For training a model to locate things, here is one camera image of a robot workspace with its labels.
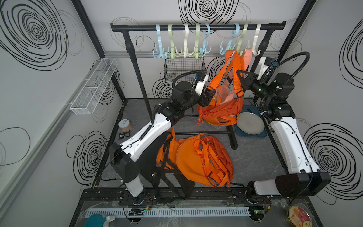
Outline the pink sling bag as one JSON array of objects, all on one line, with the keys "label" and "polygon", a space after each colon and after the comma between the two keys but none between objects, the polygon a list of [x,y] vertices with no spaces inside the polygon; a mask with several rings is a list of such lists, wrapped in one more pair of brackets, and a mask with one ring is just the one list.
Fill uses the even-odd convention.
[{"label": "pink sling bag", "polygon": [[244,92],[237,92],[237,83],[244,81],[242,77],[239,77],[236,73],[237,70],[247,71],[247,68],[252,60],[252,50],[245,49],[242,56],[239,56],[237,51],[227,51],[225,54],[225,66],[221,70],[223,72],[223,78],[226,77],[226,81],[221,88],[221,104],[227,103],[233,100],[235,94],[237,97],[242,97]]}]

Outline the orange drawstring bag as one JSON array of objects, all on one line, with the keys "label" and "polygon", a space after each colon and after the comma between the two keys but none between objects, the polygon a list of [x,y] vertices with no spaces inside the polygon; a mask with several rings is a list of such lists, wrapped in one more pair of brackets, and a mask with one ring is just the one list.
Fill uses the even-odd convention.
[{"label": "orange drawstring bag", "polygon": [[232,160],[224,145],[213,136],[200,133],[178,147],[175,163],[188,180],[210,187],[230,187],[234,175]]}]

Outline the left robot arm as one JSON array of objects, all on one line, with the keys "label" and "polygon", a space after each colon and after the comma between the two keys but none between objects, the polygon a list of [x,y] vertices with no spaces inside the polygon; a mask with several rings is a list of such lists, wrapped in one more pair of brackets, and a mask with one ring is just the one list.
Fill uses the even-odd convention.
[{"label": "left robot arm", "polygon": [[155,106],[150,122],[130,139],[110,147],[110,164],[122,178],[134,204],[141,204],[145,198],[140,176],[158,187],[161,174],[155,171],[156,157],[170,135],[168,130],[184,117],[186,110],[210,104],[216,91],[205,85],[208,77],[206,70],[177,76],[172,82],[172,96]]}]

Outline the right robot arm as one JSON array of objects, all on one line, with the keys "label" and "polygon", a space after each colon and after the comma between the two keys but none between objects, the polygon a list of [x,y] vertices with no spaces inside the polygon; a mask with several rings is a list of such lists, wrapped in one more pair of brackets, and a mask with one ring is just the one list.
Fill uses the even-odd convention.
[{"label": "right robot arm", "polygon": [[[279,73],[269,85],[276,69],[289,60],[304,57],[301,65],[291,74]],[[270,137],[280,160],[285,165],[285,175],[268,180],[249,182],[253,195],[282,196],[294,200],[300,196],[315,196],[331,182],[327,172],[323,172],[310,155],[297,126],[296,116],[287,102],[294,89],[294,77],[305,67],[311,55],[309,52],[294,54],[280,63],[272,63],[261,79],[253,72],[238,70],[238,81],[242,88],[252,91],[256,107],[274,134]]]}]

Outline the white hook rightmost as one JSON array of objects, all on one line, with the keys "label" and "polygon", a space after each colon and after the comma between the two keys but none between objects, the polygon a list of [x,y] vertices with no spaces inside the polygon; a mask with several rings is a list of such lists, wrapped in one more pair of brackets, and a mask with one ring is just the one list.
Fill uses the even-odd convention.
[{"label": "white hook rightmost", "polygon": [[261,30],[261,24],[257,24],[256,29],[255,29],[255,35],[253,38],[252,47],[251,47],[252,53],[255,56],[258,56],[260,54],[260,50],[257,49],[257,41],[259,38],[260,30]]}]

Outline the white hook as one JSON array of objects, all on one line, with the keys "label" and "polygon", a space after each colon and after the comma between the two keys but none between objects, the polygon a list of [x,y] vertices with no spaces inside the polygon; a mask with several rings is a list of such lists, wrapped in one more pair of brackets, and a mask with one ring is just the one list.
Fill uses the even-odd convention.
[{"label": "white hook", "polygon": [[184,40],[183,40],[183,48],[181,48],[181,57],[187,58],[188,56],[188,37],[189,37],[189,25],[184,24]]},{"label": "white hook", "polygon": [[252,53],[255,56],[258,56],[260,54],[260,50],[257,49],[257,41],[259,38],[260,30],[261,30],[261,24],[257,24],[256,29],[255,29],[255,35],[253,38],[252,47],[251,47]]}]

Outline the light green hook right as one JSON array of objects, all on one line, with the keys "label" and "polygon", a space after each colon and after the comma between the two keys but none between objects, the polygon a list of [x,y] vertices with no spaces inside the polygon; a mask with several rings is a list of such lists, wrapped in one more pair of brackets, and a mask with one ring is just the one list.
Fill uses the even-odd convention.
[{"label": "light green hook right", "polygon": [[245,35],[247,33],[248,25],[249,24],[244,24],[244,28],[243,28],[242,33],[240,35],[240,39],[239,39],[238,44],[237,44],[237,46],[235,48],[235,50],[239,53],[240,57],[242,56],[242,53],[243,53],[243,51],[241,51],[241,46],[242,46],[242,43],[243,43],[243,39],[244,39],[244,37],[245,37]]}]

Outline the light green hook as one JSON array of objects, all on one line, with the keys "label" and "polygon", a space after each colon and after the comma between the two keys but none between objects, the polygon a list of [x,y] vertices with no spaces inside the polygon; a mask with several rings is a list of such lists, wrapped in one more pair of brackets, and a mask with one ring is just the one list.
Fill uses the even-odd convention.
[{"label": "light green hook", "polygon": [[200,36],[200,24],[196,24],[196,30],[195,30],[195,45],[192,53],[192,57],[194,59],[199,58],[199,36]]},{"label": "light green hook", "polygon": [[248,25],[249,24],[244,24],[244,28],[243,28],[242,33],[240,35],[240,39],[239,39],[238,44],[237,44],[237,46],[235,48],[235,50],[239,53],[240,57],[242,56],[242,53],[243,53],[243,51],[241,51],[241,46],[242,46],[242,43],[243,43],[243,39],[244,39],[244,37],[245,37],[245,35],[247,33]]},{"label": "light green hook", "polygon": [[174,42],[174,32],[173,32],[173,25],[168,24],[168,36],[170,40],[170,58],[175,59],[177,57],[181,57],[182,54],[178,53],[175,47]]}]

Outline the light blue hook right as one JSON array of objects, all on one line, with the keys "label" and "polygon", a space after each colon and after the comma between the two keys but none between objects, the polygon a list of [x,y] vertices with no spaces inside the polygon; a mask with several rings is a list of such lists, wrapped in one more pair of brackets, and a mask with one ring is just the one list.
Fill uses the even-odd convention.
[{"label": "light blue hook right", "polygon": [[227,46],[225,48],[223,48],[223,41],[220,44],[220,55],[224,55],[227,51],[232,50],[232,48],[235,46],[232,46],[232,42],[234,39],[236,39],[238,37],[238,34],[240,32],[240,25],[238,23],[234,23],[235,26],[235,30],[231,31],[232,36],[230,37]]}]

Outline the light blue hook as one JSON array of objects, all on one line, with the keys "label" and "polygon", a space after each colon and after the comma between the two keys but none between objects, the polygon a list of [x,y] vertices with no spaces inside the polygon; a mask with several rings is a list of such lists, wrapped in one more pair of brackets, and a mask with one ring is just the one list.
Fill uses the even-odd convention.
[{"label": "light blue hook", "polygon": [[232,36],[230,37],[227,46],[225,48],[223,48],[223,41],[220,44],[220,55],[224,55],[227,51],[232,50],[232,48],[235,46],[232,46],[232,42],[234,39],[236,39],[238,37],[238,34],[240,32],[240,25],[238,23],[234,23],[235,26],[235,30],[231,31]]},{"label": "light blue hook", "polygon": [[157,33],[157,44],[155,45],[156,52],[154,51],[152,52],[153,57],[155,59],[159,58],[166,59],[169,53],[169,46],[167,46],[167,51],[165,51],[162,45],[161,29],[159,24],[156,24],[156,33]]},{"label": "light blue hook", "polygon": [[199,57],[204,57],[206,54],[210,53],[211,48],[208,51],[208,37],[211,33],[211,28],[209,24],[205,24],[207,30],[203,30],[203,33],[206,33],[204,40],[203,40],[203,45],[199,50]]}]

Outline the white hook middle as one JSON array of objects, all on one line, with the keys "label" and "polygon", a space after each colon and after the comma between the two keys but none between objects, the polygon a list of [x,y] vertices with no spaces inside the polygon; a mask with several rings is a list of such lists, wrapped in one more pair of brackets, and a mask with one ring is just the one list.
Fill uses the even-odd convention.
[{"label": "white hook middle", "polygon": [[188,56],[188,37],[189,37],[189,25],[184,24],[184,40],[183,40],[183,48],[181,48],[181,57],[187,58]]}]

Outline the light blue hook middle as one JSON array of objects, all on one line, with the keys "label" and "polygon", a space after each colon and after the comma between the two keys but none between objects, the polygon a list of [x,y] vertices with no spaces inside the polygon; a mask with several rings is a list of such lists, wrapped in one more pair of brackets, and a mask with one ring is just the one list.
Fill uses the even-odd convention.
[{"label": "light blue hook middle", "polygon": [[203,40],[203,45],[199,50],[199,57],[204,57],[206,54],[210,53],[211,48],[208,51],[208,37],[211,33],[211,28],[209,24],[205,24],[207,30],[203,30],[203,33],[206,33],[204,40]]}]

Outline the light green hook left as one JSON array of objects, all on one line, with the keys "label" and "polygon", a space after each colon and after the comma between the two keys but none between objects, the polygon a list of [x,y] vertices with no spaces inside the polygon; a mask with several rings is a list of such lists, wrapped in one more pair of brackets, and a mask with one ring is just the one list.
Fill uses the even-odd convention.
[{"label": "light green hook left", "polygon": [[175,59],[177,57],[181,57],[182,54],[178,53],[175,47],[174,42],[174,32],[173,32],[173,25],[168,24],[168,36],[170,40],[170,58]]}]

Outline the light green hook middle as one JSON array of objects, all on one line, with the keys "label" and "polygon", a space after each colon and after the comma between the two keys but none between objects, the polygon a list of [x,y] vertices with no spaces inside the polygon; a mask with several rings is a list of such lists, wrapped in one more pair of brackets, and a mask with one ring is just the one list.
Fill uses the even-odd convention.
[{"label": "light green hook middle", "polygon": [[200,36],[200,24],[196,24],[196,30],[195,30],[195,45],[192,53],[192,57],[194,59],[199,58],[199,36]]}]

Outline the light blue hook leftmost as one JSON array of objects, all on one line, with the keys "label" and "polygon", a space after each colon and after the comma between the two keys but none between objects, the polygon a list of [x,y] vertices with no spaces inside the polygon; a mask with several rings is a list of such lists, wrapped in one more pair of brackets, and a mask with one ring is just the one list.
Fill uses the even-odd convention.
[{"label": "light blue hook leftmost", "polygon": [[153,57],[155,59],[159,58],[166,59],[169,53],[169,46],[167,46],[167,51],[165,51],[162,45],[161,29],[159,24],[156,24],[156,33],[157,33],[157,44],[155,45],[156,52],[154,51],[152,52]]}]

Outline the grey round plate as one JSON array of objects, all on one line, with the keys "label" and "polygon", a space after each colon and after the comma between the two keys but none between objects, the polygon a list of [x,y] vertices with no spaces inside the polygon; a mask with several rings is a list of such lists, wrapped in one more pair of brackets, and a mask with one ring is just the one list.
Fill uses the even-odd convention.
[{"label": "grey round plate", "polygon": [[264,123],[256,114],[242,112],[238,115],[237,127],[244,133],[258,135],[264,131]]}]

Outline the black garment rack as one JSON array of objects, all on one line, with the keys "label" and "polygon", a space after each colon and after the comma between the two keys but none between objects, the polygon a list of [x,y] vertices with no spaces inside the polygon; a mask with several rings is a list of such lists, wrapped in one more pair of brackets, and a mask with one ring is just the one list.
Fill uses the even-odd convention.
[{"label": "black garment rack", "polygon": [[[249,24],[247,26],[248,30],[266,30],[266,34],[262,40],[262,42],[259,45],[259,50],[261,51],[260,56],[256,56],[255,60],[253,62],[253,65],[250,67],[250,71],[251,72],[255,72],[256,68],[258,67],[258,62],[261,59],[262,55],[265,53],[267,47],[268,47],[268,43],[272,37],[272,34],[274,31],[276,30],[283,30],[285,28],[286,22],[283,21],[282,23],[269,23],[269,24]],[[146,90],[145,90],[145,86],[144,86],[144,82],[141,76],[141,72],[140,72],[140,68],[137,62],[137,56],[136,56],[136,52],[135,52],[135,48],[134,48],[134,44],[131,41],[129,32],[130,31],[167,31],[168,30],[168,25],[160,25],[159,29],[155,26],[155,25],[114,25],[114,24],[110,24],[111,30],[114,33],[122,33],[124,36],[124,40],[125,40],[125,45],[126,45],[126,51],[129,55],[129,58],[133,64],[134,67],[134,71],[136,73],[136,77],[138,79],[139,82],[139,86],[141,88],[141,92],[143,95],[143,99],[145,101],[146,107],[147,107],[147,111],[149,113],[149,117],[152,118],[153,116],[153,110],[151,109],[147,94],[146,94]],[[196,25],[188,25],[188,24],[183,24],[183,25],[172,25],[171,26],[171,30],[172,31],[186,31],[186,29],[189,29],[189,31],[196,31],[197,29],[200,29],[200,31],[205,31],[208,30],[207,25],[200,25],[200,24],[196,24]]]}]

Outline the orange and black backpack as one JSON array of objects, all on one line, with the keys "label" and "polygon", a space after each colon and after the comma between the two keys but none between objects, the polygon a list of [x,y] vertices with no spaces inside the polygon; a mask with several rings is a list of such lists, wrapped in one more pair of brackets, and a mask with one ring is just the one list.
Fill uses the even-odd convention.
[{"label": "orange and black backpack", "polygon": [[[147,160],[152,158],[156,162],[149,168],[150,173],[144,177],[152,184],[155,190],[155,197],[159,203],[172,202],[176,199],[189,199],[194,189],[195,182],[187,179],[176,164],[176,153],[184,140],[175,138],[175,130],[167,130],[159,136],[149,147],[154,153]],[[160,195],[160,183],[164,182],[173,192],[172,198],[165,198]]]}]

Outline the small black card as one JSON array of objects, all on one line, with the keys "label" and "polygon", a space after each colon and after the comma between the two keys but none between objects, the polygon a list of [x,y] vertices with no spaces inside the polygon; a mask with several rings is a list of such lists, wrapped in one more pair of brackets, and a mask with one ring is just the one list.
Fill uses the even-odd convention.
[{"label": "small black card", "polygon": [[118,139],[124,139],[130,137],[130,131],[123,131],[118,134]]}]

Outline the round printed tin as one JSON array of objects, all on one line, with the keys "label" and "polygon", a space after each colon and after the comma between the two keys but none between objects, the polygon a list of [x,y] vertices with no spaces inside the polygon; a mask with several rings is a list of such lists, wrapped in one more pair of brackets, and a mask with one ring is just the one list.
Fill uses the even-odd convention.
[{"label": "round printed tin", "polygon": [[293,227],[312,227],[313,221],[309,214],[299,206],[291,206],[287,210],[287,222]]}]

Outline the teal round object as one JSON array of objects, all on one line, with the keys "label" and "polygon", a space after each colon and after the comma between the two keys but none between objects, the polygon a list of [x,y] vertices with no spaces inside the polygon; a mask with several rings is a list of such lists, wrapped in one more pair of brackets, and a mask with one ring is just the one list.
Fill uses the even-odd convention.
[{"label": "teal round object", "polygon": [[114,215],[94,214],[87,218],[83,227],[109,227],[110,223],[115,219],[116,217]]}]

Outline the white mesh wall shelf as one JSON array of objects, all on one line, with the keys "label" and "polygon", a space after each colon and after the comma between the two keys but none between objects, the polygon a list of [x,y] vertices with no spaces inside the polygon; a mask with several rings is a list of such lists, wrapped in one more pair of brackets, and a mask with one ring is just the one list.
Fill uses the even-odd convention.
[{"label": "white mesh wall shelf", "polygon": [[114,92],[110,82],[117,65],[115,58],[102,58],[94,62],[83,88],[70,107],[74,114],[91,115],[97,105],[111,103]]}]

